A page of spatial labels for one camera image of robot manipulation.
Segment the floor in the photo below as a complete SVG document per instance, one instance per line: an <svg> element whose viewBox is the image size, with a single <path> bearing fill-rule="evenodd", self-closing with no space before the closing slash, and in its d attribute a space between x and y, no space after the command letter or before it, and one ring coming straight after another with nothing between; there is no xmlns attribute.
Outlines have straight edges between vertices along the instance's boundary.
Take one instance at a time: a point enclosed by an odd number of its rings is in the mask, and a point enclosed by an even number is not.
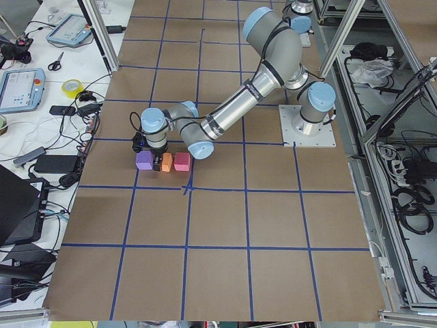
<svg viewBox="0 0 437 328"><path fill-rule="evenodd" d="M257 67L240 31L261 6L281 15L283 2L136 1L44 303L51 320L378 320L338 129L336 148L283 147L277 106L296 103L284 90L190 172L135 167L129 113L216 108ZM314 42L302 63L320 66Z"/></svg>

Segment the metal mounting plate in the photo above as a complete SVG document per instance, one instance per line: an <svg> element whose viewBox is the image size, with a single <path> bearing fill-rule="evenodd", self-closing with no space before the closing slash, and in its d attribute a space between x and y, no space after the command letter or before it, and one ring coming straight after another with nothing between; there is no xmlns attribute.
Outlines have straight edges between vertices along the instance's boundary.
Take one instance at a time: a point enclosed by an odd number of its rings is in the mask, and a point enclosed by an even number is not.
<svg viewBox="0 0 437 328"><path fill-rule="evenodd" d="M313 137L298 133L292 127L292 118L299 115L300 105L279 105L281 115L282 139L285 147L331 147L336 146L333 129L330 124L323 125L322 130Z"/></svg>

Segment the plastic bag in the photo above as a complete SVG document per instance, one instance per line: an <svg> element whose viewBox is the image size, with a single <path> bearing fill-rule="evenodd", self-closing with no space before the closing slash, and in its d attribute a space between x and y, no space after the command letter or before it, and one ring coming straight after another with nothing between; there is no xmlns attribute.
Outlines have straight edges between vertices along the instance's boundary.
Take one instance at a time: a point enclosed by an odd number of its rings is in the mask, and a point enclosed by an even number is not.
<svg viewBox="0 0 437 328"><path fill-rule="evenodd" d="M393 63L388 60L375 59L365 61L350 76L354 83L366 83L370 87L380 87L386 84L385 77L393 72Z"/></svg>

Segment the laptop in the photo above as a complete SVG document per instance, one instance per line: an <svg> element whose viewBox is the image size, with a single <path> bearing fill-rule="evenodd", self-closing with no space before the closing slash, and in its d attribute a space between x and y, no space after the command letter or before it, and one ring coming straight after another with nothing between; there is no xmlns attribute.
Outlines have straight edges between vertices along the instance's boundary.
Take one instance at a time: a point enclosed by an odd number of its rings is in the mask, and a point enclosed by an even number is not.
<svg viewBox="0 0 437 328"><path fill-rule="evenodd" d="M0 246L31 243L41 237L48 191L46 181L23 180L0 165Z"/></svg>

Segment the pink block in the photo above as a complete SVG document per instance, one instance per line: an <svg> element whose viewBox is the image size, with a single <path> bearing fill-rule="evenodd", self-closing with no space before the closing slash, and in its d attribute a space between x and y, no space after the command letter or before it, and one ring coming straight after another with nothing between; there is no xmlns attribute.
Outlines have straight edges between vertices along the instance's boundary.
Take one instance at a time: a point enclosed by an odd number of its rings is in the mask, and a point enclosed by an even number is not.
<svg viewBox="0 0 437 328"><path fill-rule="evenodd" d="M177 152L175 154L174 164L176 171L189 171L191 164L191 155L187 152Z"/></svg>

